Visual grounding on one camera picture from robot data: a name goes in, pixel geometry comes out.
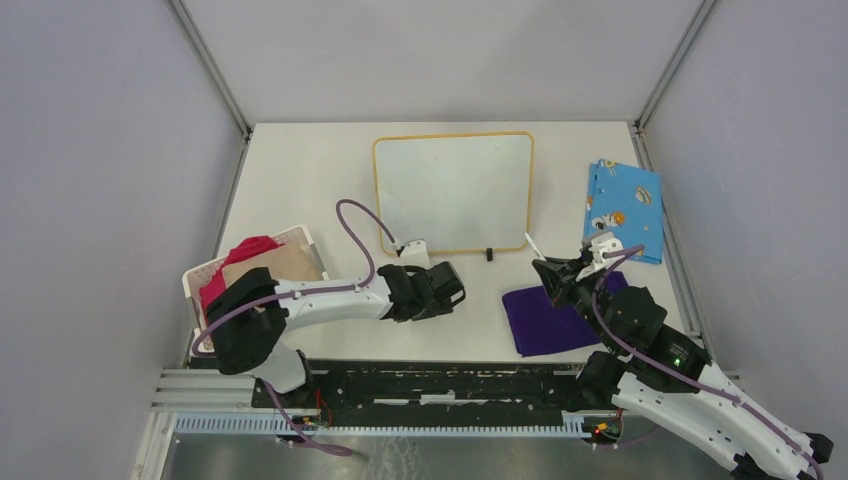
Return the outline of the yellow framed whiteboard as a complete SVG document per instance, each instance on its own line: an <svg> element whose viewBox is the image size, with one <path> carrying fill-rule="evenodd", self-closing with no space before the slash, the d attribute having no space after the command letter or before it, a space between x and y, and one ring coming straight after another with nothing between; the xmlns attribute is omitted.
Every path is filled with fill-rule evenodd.
<svg viewBox="0 0 848 480"><path fill-rule="evenodd" d="M434 254L523 249L535 139L526 131L381 137L372 145L381 244L422 239Z"/></svg>

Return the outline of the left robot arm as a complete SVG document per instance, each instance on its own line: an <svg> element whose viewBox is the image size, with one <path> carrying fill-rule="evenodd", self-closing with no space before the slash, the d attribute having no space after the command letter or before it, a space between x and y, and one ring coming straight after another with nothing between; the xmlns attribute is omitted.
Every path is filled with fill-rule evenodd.
<svg viewBox="0 0 848 480"><path fill-rule="evenodd" d="M288 331L343 320L418 321L447 315L465 298L453 266L384 265L366 278L298 282L275 279L266 267L245 273L205 310L222 375L247 374L268 383L290 407L306 405L314 381L305 355L285 345Z"/></svg>

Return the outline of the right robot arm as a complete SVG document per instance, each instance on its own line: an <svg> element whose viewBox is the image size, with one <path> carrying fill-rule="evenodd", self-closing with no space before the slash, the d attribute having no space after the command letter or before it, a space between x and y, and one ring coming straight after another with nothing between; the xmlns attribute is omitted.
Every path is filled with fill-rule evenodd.
<svg viewBox="0 0 848 480"><path fill-rule="evenodd" d="M577 375L580 400L640 415L707 454L735 479L820 479L832 441L762 409L707 350L666 324L645 287L610 288L613 268L581 277L586 259L535 259L555 307L571 307L598 335Z"/></svg>

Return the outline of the purple cloth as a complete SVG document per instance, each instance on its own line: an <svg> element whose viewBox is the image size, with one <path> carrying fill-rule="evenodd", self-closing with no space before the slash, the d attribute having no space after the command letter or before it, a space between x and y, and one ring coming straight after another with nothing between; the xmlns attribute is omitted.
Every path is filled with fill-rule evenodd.
<svg viewBox="0 0 848 480"><path fill-rule="evenodd" d="M601 339L574 306L555 307L543 286L508 292L502 296L502 304L521 357L601 345Z"/></svg>

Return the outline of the blue cartoon cloth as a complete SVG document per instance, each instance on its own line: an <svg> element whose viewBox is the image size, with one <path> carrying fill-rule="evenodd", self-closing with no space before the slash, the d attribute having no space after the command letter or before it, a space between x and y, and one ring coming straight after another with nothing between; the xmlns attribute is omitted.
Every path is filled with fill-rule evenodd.
<svg viewBox="0 0 848 480"><path fill-rule="evenodd" d="M661 177L641 168L600 159L589 166L585 237L610 231L626 247L642 245L635 257L662 263L664 222Z"/></svg>

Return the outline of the tan cloth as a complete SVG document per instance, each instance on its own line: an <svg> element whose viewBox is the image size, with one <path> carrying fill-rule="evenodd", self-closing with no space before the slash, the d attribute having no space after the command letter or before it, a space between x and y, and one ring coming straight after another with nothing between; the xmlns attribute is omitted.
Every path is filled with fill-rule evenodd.
<svg viewBox="0 0 848 480"><path fill-rule="evenodd" d="M312 257L298 244L288 242L247 261L224 267L222 272L226 286L231 286L255 268L267 268L273 279L303 282L323 279L323 274Z"/></svg>

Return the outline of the red cloth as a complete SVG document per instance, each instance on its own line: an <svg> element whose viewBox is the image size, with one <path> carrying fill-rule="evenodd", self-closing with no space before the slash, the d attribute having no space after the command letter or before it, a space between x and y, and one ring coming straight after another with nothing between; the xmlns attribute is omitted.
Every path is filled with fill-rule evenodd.
<svg viewBox="0 0 848 480"><path fill-rule="evenodd" d="M223 263L214 270L210 281L199 289L202 310L206 311L206 308L225 291L226 282L222 272L224 267L247 261L279 247L280 244L269 236L255 236L244 239L231 249Z"/></svg>

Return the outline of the white plastic basket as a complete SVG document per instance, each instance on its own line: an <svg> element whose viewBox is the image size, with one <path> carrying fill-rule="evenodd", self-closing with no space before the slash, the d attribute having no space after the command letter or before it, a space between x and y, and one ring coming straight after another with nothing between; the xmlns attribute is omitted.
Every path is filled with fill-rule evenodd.
<svg viewBox="0 0 848 480"><path fill-rule="evenodd" d="M277 243L293 242L298 244L312 259L317 263L317 266L323 274L322 280L329 278L326 269L321 261L319 252L313 242L313 239L308 229L303 225L297 225L291 229L280 232L276 235L269 236ZM189 305L189 310L194 314L197 326L193 330L193 337L197 337L202 330L208 326L208 320L205 316L205 311L202 310L199 289L205 286L211 279L214 270L219 267L229 252L217 259L202 264L198 267L186 271L182 278L184 293Z"/></svg>

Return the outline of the right aluminium frame post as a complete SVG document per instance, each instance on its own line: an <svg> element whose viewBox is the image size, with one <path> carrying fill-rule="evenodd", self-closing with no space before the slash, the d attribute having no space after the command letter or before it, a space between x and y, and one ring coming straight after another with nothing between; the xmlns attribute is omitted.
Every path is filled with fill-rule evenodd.
<svg viewBox="0 0 848 480"><path fill-rule="evenodd" d="M691 48L699 38L718 4L718 0L702 0L699 2L695 13L687 24L659 79L651 90L639 115L633 121L635 132L643 131L650 122L665 93L671 86L672 81L675 79Z"/></svg>

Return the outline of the aluminium frame post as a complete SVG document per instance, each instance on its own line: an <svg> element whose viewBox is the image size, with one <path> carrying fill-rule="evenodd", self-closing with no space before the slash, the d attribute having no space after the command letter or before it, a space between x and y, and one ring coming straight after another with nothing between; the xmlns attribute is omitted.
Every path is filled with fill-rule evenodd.
<svg viewBox="0 0 848 480"><path fill-rule="evenodd" d="M226 81L218 62L215 60L200 28L195 22L188 5L183 0L167 0L166 4L175 15L178 26L186 37L190 48L199 61L206 76L211 82L224 108L239 132L241 138L248 141L252 134L252 127L248 122L241 107L238 105L228 82Z"/></svg>
<svg viewBox="0 0 848 480"><path fill-rule="evenodd" d="M672 81L675 79L691 48L699 38L718 4L718 0L702 0L699 2L695 13L687 24L659 79L651 90L639 115L633 121L635 132L643 131L650 122L665 93L671 86Z"/></svg>

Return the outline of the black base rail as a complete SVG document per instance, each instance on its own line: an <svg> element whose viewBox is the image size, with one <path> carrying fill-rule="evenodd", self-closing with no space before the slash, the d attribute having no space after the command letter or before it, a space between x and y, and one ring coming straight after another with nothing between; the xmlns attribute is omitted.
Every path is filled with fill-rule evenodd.
<svg viewBox="0 0 848 480"><path fill-rule="evenodd" d="M332 427L537 427L569 413L610 413L581 393L578 363L311 359L305 385L278 398Z"/></svg>

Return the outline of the left aluminium frame post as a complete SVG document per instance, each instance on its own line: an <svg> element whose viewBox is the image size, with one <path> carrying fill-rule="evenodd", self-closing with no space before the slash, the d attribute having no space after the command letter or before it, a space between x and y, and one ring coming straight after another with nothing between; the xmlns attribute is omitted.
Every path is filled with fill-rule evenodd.
<svg viewBox="0 0 848 480"><path fill-rule="evenodd" d="M248 122L241 107L238 105L228 82L226 81L218 62L215 60L200 28L195 22L188 5L183 0L167 0L166 4L175 15L178 26L186 37L190 48L199 61L206 76L211 82L224 108L239 132L241 138L248 141L252 134L252 127Z"/></svg>

